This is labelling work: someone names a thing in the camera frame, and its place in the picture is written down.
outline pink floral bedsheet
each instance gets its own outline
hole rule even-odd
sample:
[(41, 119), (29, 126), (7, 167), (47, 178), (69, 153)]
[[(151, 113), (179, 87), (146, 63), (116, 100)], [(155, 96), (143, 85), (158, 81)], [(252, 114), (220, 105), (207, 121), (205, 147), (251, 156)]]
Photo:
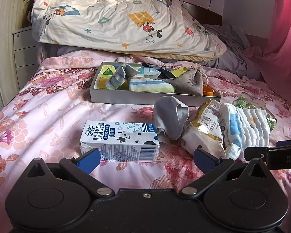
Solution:
[[(86, 120), (153, 122), (153, 107), (91, 103), (89, 87), (103, 61), (142, 62), (167, 66), (197, 67), (178, 61), (166, 63), (147, 57), (122, 57), (115, 53), (77, 51), (42, 62), (39, 71), (0, 112), (0, 232), (12, 226), (4, 202), (22, 171), (34, 157), (58, 162), (65, 156), (78, 157), (78, 146)], [(202, 67), (209, 85), (231, 103), (241, 92), (258, 96), (267, 103), (278, 123), (270, 145), (291, 139), (291, 105), (265, 83), (242, 80), (226, 71)], [(190, 108), (194, 115), (196, 108)], [(283, 228), (291, 232), (291, 169), (272, 171), (289, 198), (289, 212)], [(180, 141), (162, 145), (152, 163), (101, 161), (91, 175), (117, 191), (119, 188), (175, 188), (179, 190), (203, 175)]]

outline green vegetables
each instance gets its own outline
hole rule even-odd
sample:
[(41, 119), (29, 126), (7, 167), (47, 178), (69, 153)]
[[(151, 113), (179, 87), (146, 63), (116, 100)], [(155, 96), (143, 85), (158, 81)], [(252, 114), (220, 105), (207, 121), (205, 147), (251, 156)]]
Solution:
[(267, 117), (267, 123), (269, 125), (269, 128), (271, 129), (271, 131), (275, 128), (275, 122), (272, 118), (268, 118)]
[(239, 97), (236, 107), (242, 108), (242, 109), (262, 109), (258, 105), (255, 105), (253, 103), (247, 102), (247, 99), (244, 97)]

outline cartoon duvet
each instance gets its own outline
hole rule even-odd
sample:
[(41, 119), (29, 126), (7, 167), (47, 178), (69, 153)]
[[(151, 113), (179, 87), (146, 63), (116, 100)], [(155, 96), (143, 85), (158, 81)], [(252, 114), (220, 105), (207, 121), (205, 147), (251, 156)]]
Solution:
[(32, 19), (43, 43), (184, 60), (213, 60), (227, 49), (181, 0), (35, 0)]

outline cardboard box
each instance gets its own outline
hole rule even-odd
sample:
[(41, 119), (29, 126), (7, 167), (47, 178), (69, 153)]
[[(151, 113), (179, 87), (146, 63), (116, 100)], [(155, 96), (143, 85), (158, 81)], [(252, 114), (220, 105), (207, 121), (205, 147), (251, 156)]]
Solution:
[[(179, 101), (183, 102), (189, 107), (199, 107), (209, 99), (214, 99), (218, 102), (221, 100), (220, 94), (214, 90), (213, 96), (196, 96), (190, 94), (177, 93), (159, 93), (159, 92), (139, 92), (124, 90), (121, 87), (116, 90), (99, 89), (99, 81), (102, 75), (102, 67), (104, 65), (122, 65), (121, 62), (102, 62), (95, 74), (91, 85), (91, 102), (93, 103), (110, 103), (110, 104), (140, 104), (140, 105), (154, 105), (161, 96), (172, 95)], [(142, 67), (141, 64), (128, 63), (132, 67)], [(151, 65), (153, 68), (160, 68), (159, 66)]]
[(159, 141), (153, 123), (86, 121), (80, 139), (81, 153), (98, 148), (102, 160), (156, 161)]

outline metal screw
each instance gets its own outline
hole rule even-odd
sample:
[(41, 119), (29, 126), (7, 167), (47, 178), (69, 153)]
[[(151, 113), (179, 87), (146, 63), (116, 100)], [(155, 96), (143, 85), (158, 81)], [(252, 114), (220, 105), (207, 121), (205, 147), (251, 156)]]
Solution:
[(194, 187), (185, 187), (181, 191), (187, 195), (194, 195), (197, 193), (197, 189)]
[(148, 194), (148, 193), (143, 194), (143, 197), (144, 197), (144, 198), (151, 198), (151, 196), (152, 196), (152, 195), (151, 195), (151, 194)]
[(108, 188), (108, 187), (101, 187), (97, 189), (97, 194), (100, 195), (110, 195), (112, 194), (112, 189)]

